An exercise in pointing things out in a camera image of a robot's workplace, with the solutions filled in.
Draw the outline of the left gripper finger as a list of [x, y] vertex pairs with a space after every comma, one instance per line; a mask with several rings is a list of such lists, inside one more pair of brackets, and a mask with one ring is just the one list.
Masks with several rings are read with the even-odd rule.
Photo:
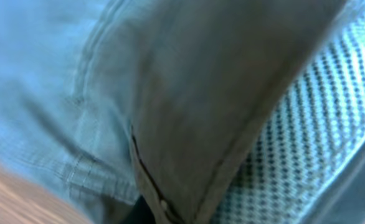
[[143, 196], [139, 197], [120, 224], [156, 224], [154, 215]]

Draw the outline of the grey shorts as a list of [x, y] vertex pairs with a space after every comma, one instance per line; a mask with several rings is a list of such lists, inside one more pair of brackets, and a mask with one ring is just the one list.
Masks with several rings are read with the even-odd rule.
[[120, 223], [365, 218], [365, 1], [0, 1], [0, 164]]

